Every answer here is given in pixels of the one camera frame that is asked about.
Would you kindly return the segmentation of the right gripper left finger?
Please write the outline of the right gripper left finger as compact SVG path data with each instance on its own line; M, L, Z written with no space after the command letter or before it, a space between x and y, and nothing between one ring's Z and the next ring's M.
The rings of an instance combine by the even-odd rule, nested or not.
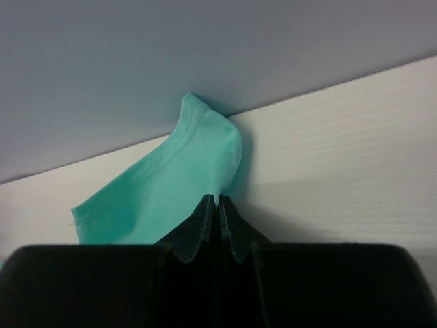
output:
M153 245L21 247L1 269L2 327L211 327L211 195Z

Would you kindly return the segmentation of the teal t-shirt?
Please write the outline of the teal t-shirt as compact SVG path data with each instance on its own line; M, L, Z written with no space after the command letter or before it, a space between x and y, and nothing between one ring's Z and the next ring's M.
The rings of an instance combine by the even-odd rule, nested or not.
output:
M237 172L238 128L193 94L166 138L1 186L1 259L27 245L150 245Z

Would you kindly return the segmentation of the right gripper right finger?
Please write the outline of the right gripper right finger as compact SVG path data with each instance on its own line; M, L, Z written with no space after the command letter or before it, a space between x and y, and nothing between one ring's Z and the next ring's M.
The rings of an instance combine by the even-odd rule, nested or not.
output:
M435 327L436 300L402 247L273 243L218 203L225 327Z

